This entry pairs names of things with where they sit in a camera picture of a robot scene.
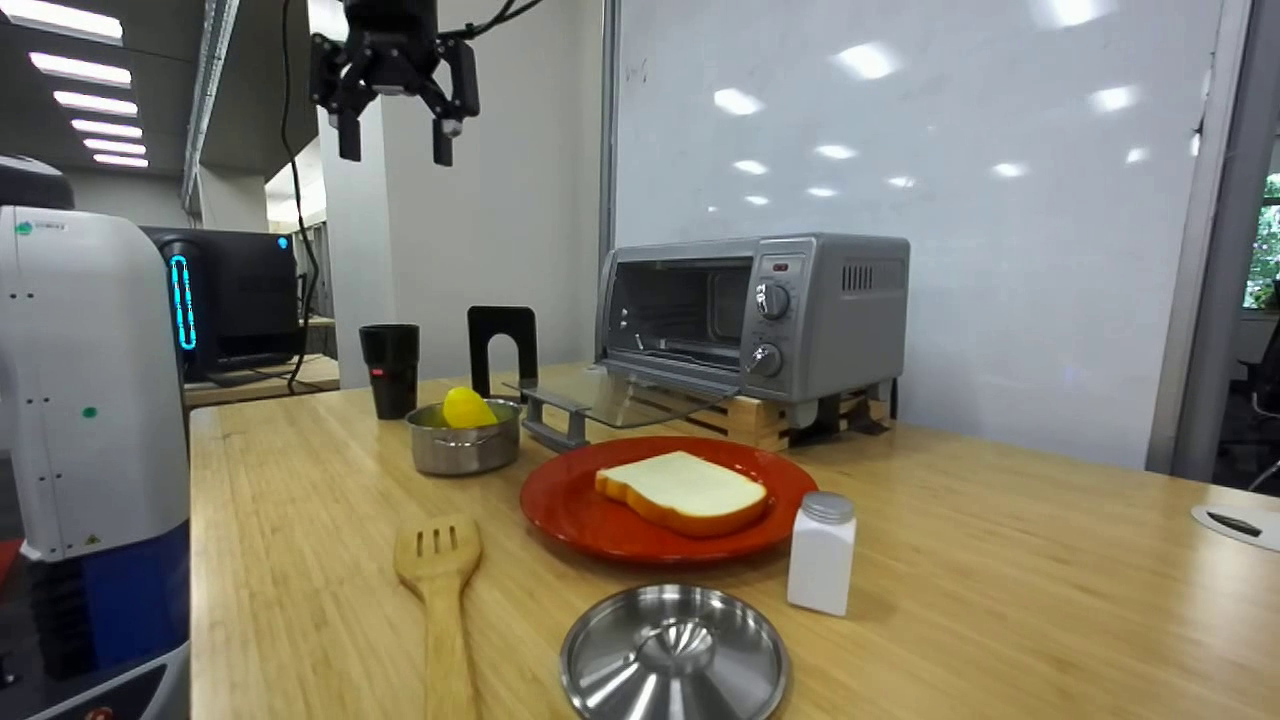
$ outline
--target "wooden spatula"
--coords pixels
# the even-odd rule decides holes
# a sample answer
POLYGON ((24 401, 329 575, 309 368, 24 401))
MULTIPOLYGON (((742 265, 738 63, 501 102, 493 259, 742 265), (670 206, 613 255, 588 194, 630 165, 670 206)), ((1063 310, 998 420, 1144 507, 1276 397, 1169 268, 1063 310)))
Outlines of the wooden spatula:
POLYGON ((396 572, 425 598, 428 720, 477 713, 463 582, 478 562, 478 532, 466 514, 431 514, 396 532, 396 572))

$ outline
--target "chair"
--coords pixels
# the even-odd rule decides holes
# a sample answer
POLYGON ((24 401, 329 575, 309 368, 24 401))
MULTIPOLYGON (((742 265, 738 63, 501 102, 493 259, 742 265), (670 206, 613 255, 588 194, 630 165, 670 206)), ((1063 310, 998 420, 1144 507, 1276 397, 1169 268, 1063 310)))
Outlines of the chair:
POLYGON ((533 309, 477 305, 466 309, 466 346, 470 346, 470 387, 493 397, 487 387, 487 340, 513 335, 518 364, 518 397, 534 387, 534 316, 533 309))
POLYGON ((1259 493, 1280 477, 1280 322, 1256 364, 1245 364, 1245 380, 1233 380, 1218 456, 1251 447, 1264 450, 1264 470, 1245 477, 1259 493))

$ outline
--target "black cup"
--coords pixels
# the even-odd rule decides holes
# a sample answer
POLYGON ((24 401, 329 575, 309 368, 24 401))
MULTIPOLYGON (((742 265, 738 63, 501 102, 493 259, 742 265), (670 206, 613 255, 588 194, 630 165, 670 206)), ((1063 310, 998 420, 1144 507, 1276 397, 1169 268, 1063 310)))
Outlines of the black cup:
POLYGON ((414 322, 364 322, 360 346, 375 417, 403 420, 414 408, 414 322))

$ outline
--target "bread slice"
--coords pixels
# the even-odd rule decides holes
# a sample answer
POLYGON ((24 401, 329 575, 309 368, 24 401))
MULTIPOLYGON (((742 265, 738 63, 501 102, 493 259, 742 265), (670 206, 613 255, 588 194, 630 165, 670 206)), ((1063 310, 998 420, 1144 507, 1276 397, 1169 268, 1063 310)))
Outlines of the bread slice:
POLYGON ((693 450, 599 467, 597 493, 682 536, 729 536, 751 522, 768 499, 762 483, 693 450))

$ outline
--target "stainless steel bowl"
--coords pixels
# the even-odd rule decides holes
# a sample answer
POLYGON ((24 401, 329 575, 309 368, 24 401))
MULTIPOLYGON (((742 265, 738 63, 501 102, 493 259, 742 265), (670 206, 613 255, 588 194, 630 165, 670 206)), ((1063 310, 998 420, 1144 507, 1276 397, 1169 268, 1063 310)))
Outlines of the stainless steel bowl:
POLYGON ((563 635, 561 683, 581 716, 772 716, 787 651, 742 598, 693 582, 641 582, 588 606, 563 635))
POLYGON ((425 477, 477 477, 497 470, 518 450, 518 408, 487 405, 497 424, 487 427, 447 427, 441 405, 406 411, 413 427, 413 465, 425 477))

